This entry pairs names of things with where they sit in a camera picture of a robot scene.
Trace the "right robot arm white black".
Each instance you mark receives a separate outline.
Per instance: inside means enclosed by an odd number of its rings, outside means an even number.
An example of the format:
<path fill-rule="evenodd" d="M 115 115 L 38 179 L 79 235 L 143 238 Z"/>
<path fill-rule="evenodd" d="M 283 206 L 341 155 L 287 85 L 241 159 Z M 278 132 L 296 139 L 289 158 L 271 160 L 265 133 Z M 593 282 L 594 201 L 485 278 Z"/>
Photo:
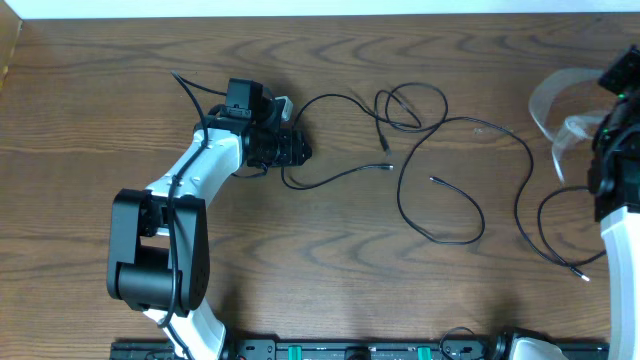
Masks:
<path fill-rule="evenodd" d="M 617 97 L 596 131 L 588 171 L 608 257 L 608 357 L 632 360 L 639 357 L 639 48 L 626 50 L 598 84 Z"/>

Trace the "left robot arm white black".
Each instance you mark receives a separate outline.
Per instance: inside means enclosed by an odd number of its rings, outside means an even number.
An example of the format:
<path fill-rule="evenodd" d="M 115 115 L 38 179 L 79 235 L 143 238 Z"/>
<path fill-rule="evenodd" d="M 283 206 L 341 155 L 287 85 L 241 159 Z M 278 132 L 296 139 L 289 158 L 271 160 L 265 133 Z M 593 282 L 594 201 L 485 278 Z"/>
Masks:
<path fill-rule="evenodd" d="M 152 319 L 184 359 L 219 359 L 227 330 L 205 301 L 210 275 L 206 211 L 242 166 L 300 166 L 312 155 L 290 123 L 293 104 L 262 84 L 232 78 L 225 101 L 197 111 L 192 142 L 143 190 L 112 204 L 106 288 Z"/>

